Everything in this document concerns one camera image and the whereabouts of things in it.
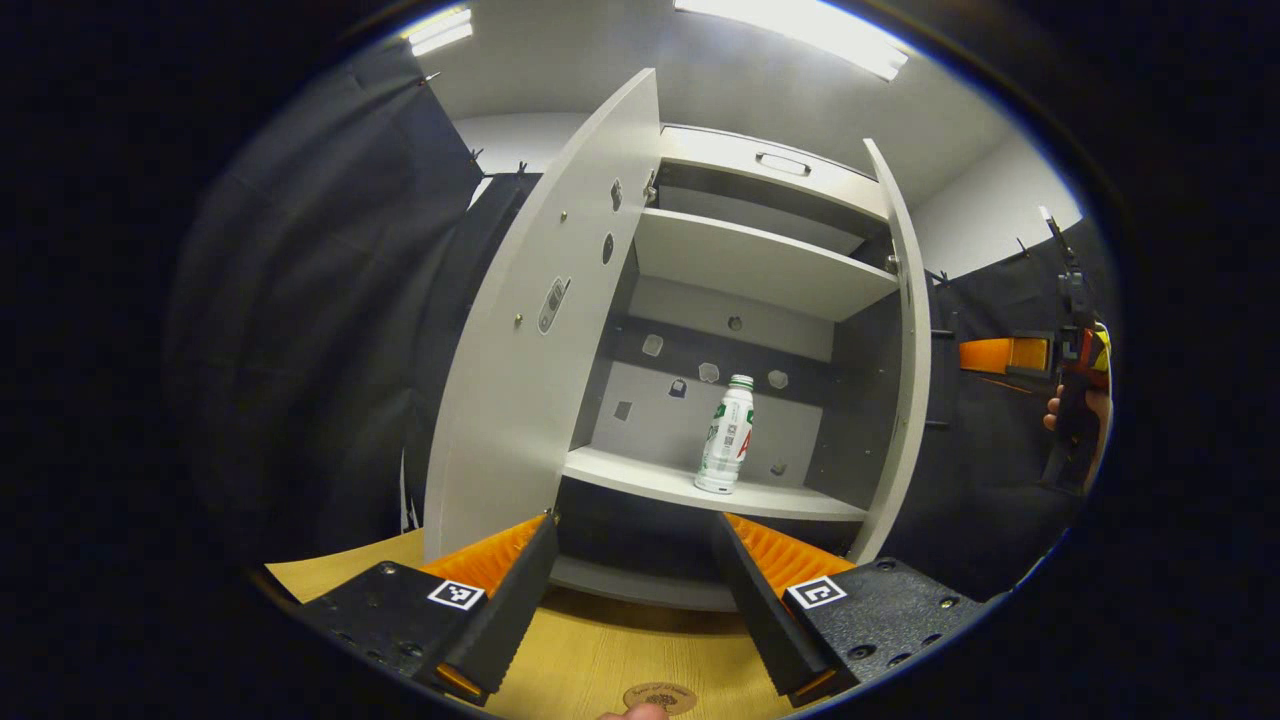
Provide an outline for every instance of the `white cabinet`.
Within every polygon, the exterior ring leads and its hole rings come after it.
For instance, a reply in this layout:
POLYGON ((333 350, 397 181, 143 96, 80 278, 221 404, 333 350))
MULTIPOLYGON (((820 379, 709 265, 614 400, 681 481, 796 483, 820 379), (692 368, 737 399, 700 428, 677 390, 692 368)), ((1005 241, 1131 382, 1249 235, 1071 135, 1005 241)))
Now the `white cabinet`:
MULTIPOLYGON (((467 318, 431 448, 426 557, 586 483, 653 507, 846 528, 849 557, 874 559, 923 433, 929 320, 910 219, 867 145, 877 178, 756 138, 663 128, 653 70, 620 88, 539 179, 467 318), (891 242, 897 273, 850 258, 864 241, 891 242), (552 296, 554 322, 540 328, 552 296), (864 350, 890 366, 860 366, 864 350), (736 492, 705 493, 692 486, 705 423, 742 372, 760 438, 736 492), (841 384, 855 372, 883 374, 865 396, 883 407, 858 407, 841 384), (856 432, 854 410, 876 428, 856 432)), ((705 578, 645 577, 581 557, 553 573, 643 602, 728 597, 705 578)))

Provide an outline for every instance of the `plastic bottle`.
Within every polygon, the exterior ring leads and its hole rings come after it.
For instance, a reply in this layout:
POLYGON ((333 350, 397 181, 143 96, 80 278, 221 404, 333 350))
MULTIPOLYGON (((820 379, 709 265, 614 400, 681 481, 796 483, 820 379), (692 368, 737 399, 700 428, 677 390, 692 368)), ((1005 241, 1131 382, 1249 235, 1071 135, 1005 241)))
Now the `plastic bottle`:
POLYGON ((751 423, 755 419, 755 404, 751 389, 755 387, 751 375, 733 375, 728 380, 728 392, 716 409, 712 427, 707 432, 703 446, 703 461, 694 477, 694 486, 716 495, 730 495, 737 482, 737 471, 746 460, 746 448, 751 445, 751 423))

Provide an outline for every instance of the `cabinet door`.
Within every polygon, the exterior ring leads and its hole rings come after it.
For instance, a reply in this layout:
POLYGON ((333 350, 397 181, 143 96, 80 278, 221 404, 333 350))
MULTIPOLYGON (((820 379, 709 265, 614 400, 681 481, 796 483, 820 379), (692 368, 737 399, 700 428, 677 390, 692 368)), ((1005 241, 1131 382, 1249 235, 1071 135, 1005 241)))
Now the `cabinet door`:
POLYGON ((893 252, 897 255, 897 274, 900 279, 899 300, 902 313, 902 352, 897 383, 897 411, 893 418, 893 430, 888 442, 888 452, 881 470, 879 483, 867 509, 863 523, 849 559, 859 565, 876 560, 884 538, 888 537, 897 511, 902 507, 906 488, 911 483, 915 459, 920 452, 920 438, 924 436, 925 409, 929 404, 929 364, 932 347, 929 340, 929 301, 924 278, 924 260, 920 259, 920 246, 915 241, 915 228, 906 214, 906 202, 897 190, 893 173, 890 172, 884 156, 876 143, 867 140, 867 150, 876 165, 876 179, 879 181, 888 206, 888 225, 893 238, 893 252))
POLYGON ((654 70, 645 69, 570 138, 512 222, 440 401, 424 500, 426 560, 554 502, 644 188, 658 168, 659 132, 654 70))

